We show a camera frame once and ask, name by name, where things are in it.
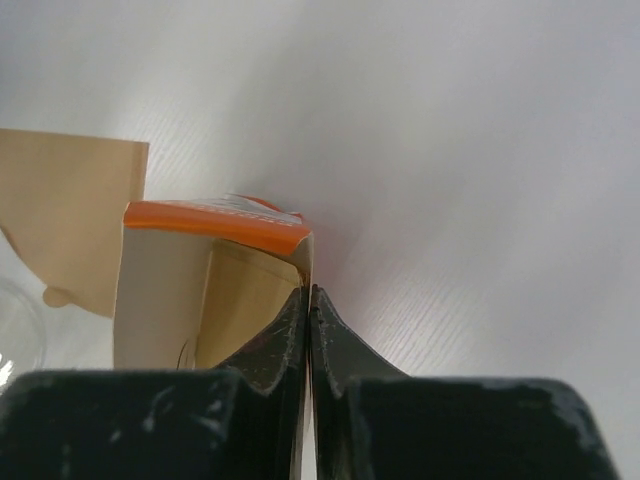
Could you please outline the clear glass crystal dripper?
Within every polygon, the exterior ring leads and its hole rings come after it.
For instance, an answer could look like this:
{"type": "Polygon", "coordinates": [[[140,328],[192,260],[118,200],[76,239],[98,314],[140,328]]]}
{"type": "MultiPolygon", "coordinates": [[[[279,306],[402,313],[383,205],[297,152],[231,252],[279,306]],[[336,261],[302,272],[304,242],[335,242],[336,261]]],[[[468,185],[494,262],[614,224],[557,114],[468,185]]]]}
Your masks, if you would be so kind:
{"type": "Polygon", "coordinates": [[[1,278],[1,392],[18,376],[39,370],[46,355],[46,332],[38,306],[27,292],[1,278]]]}

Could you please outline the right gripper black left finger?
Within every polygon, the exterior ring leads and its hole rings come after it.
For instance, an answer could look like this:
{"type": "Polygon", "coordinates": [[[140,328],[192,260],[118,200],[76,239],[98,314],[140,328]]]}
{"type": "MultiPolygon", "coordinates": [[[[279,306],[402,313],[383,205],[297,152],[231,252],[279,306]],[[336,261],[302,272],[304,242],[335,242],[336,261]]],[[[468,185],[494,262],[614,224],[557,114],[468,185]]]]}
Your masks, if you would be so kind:
{"type": "Polygon", "coordinates": [[[5,479],[297,479],[309,291],[213,368],[45,370],[1,397],[5,479]]]}

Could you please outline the orange coffee filter box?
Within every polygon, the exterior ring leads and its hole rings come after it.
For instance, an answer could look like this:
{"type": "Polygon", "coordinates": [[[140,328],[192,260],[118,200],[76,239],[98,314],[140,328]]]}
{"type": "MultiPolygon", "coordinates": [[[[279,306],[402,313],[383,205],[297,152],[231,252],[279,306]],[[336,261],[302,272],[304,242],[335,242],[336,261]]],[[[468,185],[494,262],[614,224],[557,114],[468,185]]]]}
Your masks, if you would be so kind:
{"type": "Polygon", "coordinates": [[[309,285],[313,247],[301,214],[255,197],[130,204],[114,307],[114,367],[217,366],[309,285]]]}

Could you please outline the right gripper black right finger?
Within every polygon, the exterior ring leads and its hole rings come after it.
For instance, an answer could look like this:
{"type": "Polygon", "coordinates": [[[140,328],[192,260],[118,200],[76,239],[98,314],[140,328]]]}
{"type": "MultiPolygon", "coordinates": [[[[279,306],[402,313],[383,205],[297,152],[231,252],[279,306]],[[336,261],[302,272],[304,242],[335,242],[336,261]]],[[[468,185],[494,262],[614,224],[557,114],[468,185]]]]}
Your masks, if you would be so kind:
{"type": "Polygon", "coordinates": [[[615,479],[583,398],[548,378],[415,377],[381,357],[314,288],[322,479],[615,479]]]}

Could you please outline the stack of brown filters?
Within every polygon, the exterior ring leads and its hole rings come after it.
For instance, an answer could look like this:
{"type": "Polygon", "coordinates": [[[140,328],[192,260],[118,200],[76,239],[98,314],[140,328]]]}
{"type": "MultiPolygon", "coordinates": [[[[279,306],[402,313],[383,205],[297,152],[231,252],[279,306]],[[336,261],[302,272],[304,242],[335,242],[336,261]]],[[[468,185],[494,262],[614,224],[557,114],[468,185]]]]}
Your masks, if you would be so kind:
{"type": "Polygon", "coordinates": [[[214,241],[195,366],[215,367],[241,349],[274,321],[300,285],[294,265],[261,250],[214,241]]]}

